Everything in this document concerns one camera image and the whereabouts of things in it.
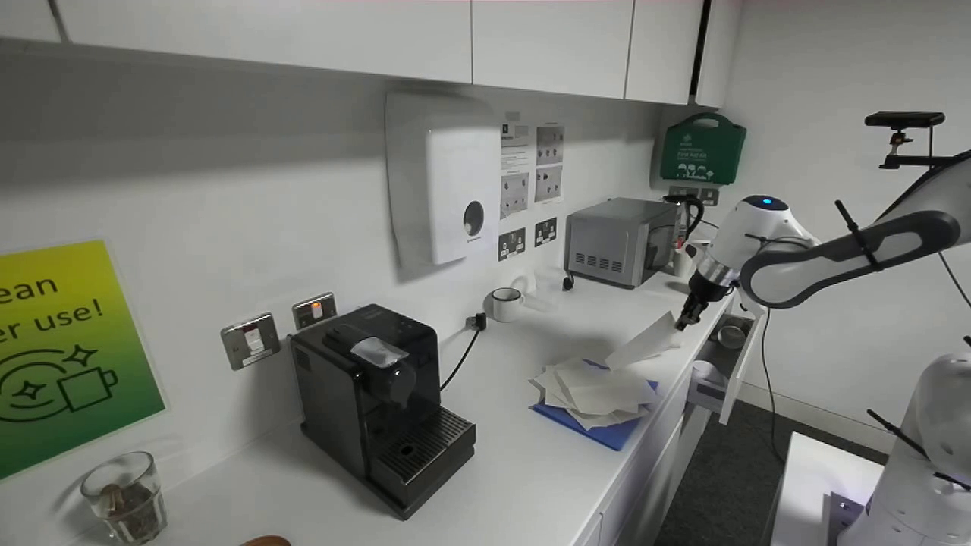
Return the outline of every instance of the green sign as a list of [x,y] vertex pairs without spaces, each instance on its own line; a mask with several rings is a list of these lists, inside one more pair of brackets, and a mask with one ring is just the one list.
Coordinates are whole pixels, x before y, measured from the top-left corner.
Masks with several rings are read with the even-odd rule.
[[160,406],[104,242],[0,257],[0,481]]

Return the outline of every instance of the sticker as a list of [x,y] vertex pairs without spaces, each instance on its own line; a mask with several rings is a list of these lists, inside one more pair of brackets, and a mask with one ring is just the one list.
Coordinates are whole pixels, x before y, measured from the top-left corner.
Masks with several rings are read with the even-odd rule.
[[160,406],[104,242],[0,257],[0,481]]

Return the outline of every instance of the green first aid box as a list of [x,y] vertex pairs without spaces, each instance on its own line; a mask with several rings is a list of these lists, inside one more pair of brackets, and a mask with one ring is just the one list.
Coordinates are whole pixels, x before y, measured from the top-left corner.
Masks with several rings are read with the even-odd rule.
[[746,128],[700,113],[663,135],[661,176],[676,182],[731,186]]

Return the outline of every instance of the wall-mounted box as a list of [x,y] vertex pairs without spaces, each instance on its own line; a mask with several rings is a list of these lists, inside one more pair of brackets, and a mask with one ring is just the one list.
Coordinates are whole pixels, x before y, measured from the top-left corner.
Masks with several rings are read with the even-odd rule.
[[500,124],[486,103],[390,94],[384,154],[402,270],[431,270],[487,249],[500,213]]

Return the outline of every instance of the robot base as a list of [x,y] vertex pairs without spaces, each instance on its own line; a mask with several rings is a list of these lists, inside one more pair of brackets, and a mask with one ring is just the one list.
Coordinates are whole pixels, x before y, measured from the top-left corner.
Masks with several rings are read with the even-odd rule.
[[839,534],[860,517],[860,504],[831,493],[823,497],[823,510],[825,510],[825,546],[837,546]]

